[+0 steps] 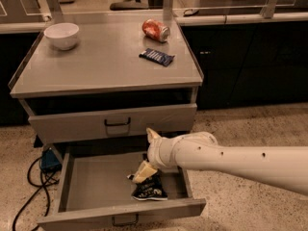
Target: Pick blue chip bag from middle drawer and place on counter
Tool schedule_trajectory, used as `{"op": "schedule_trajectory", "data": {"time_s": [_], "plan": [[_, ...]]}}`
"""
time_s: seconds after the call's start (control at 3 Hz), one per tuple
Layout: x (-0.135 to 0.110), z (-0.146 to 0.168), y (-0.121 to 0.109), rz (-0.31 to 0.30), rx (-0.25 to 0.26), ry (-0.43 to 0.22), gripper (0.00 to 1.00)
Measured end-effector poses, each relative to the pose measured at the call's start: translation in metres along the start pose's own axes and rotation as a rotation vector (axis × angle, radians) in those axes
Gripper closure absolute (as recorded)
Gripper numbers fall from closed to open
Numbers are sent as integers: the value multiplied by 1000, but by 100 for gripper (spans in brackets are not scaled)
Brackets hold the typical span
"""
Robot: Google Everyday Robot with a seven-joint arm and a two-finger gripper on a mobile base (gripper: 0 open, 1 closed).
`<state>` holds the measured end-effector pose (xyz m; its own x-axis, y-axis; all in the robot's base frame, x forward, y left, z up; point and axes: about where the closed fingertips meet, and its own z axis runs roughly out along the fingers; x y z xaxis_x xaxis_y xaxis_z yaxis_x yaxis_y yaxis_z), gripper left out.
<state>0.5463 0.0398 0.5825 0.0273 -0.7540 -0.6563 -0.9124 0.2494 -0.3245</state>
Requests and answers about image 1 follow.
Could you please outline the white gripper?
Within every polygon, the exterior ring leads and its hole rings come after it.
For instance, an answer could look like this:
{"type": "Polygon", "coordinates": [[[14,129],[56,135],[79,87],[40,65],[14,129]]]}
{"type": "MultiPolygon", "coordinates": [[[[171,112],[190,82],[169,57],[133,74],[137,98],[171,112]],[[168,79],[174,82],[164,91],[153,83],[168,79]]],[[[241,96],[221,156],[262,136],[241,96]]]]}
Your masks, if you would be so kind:
{"type": "Polygon", "coordinates": [[[146,129],[147,140],[149,147],[147,150],[148,161],[142,161],[138,170],[134,174],[133,182],[142,183],[148,177],[154,175],[157,168],[176,167],[173,149],[178,138],[161,137],[156,131],[151,128],[146,129]]]}

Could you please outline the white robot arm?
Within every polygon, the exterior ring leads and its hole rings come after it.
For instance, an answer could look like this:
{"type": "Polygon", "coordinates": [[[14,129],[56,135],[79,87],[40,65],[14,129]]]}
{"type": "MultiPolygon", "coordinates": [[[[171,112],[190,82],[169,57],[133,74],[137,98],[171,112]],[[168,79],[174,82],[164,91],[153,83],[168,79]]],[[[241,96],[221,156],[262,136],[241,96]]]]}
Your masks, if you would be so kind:
{"type": "Polygon", "coordinates": [[[307,146],[222,146],[208,132],[160,136],[146,130],[147,160],[133,181],[141,183],[159,169],[218,171],[294,193],[308,194],[307,146]]]}

